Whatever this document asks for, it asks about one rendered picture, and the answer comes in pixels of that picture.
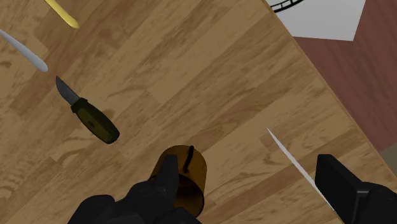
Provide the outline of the white knife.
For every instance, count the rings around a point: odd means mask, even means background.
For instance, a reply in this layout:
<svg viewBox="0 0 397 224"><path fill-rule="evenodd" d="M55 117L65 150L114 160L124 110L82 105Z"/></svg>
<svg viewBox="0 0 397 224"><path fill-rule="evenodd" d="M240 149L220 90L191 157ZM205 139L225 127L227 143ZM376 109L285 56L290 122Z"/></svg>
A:
<svg viewBox="0 0 397 224"><path fill-rule="evenodd" d="M287 156L287 158L291 161L291 163L298 169L298 171L302 174L302 176L310 183L310 185L315 189L315 191L323 198L326 204L331 208L332 211L335 211L332 205L327 201L325 196L320 192L319 188L316 186L314 180L308 174L308 172L300 165L300 163L295 159L295 157L286 149L285 146L274 136L274 134L267 128L269 134L272 139L278 145L278 147L282 150L282 152Z"/></svg>

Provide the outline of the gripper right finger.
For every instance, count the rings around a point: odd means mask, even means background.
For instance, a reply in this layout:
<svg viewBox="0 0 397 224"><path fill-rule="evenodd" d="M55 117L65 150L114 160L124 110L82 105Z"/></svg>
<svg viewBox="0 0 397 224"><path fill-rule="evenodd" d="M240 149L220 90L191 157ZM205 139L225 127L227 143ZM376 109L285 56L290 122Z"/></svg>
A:
<svg viewBox="0 0 397 224"><path fill-rule="evenodd" d="M397 224L397 193L360 180L333 155L317 156L315 184L344 224Z"/></svg>

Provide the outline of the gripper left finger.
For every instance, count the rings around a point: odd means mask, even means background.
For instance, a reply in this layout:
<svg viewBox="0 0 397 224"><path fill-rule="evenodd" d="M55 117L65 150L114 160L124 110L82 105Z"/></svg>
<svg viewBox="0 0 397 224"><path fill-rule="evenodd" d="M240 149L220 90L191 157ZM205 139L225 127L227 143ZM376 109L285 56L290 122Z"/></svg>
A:
<svg viewBox="0 0 397 224"><path fill-rule="evenodd" d="M167 155L153 181L136 183L119 201L110 195L88 197L67 224L202 224L174 206L178 184L178 156Z"/></svg>

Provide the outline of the brown cylindrical candle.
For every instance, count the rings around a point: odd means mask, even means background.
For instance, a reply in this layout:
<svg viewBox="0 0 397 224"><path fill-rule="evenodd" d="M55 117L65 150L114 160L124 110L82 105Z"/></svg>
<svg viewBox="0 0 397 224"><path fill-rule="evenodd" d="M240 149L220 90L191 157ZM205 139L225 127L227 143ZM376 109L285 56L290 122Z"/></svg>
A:
<svg viewBox="0 0 397 224"><path fill-rule="evenodd" d="M178 156L179 185L174 205L183 207L198 217L203 211L207 164L202 154L188 145L175 145L167 148L158 159L149 181L153 181L160 170L166 155Z"/></svg>

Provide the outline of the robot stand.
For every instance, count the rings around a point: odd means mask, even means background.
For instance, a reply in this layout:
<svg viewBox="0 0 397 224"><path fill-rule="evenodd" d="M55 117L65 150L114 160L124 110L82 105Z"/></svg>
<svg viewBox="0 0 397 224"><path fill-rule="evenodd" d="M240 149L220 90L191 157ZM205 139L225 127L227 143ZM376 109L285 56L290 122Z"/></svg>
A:
<svg viewBox="0 0 397 224"><path fill-rule="evenodd" d="M294 37L353 41L366 0L265 0Z"/></svg>

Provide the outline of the wooden table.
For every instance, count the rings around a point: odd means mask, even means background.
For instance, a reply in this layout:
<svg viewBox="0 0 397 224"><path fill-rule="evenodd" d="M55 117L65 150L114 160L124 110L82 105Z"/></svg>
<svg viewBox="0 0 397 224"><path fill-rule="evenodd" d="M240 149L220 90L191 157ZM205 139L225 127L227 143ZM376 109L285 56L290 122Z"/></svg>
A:
<svg viewBox="0 0 397 224"><path fill-rule="evenodd" d="M397 177L264 0L0 0L0 224L67 224L87 197L123 198L159 156L207 163L202 224L341 224L272 139L314 175L321 153L397 192ZM119 130L106 144L55 79Z"/></svg>

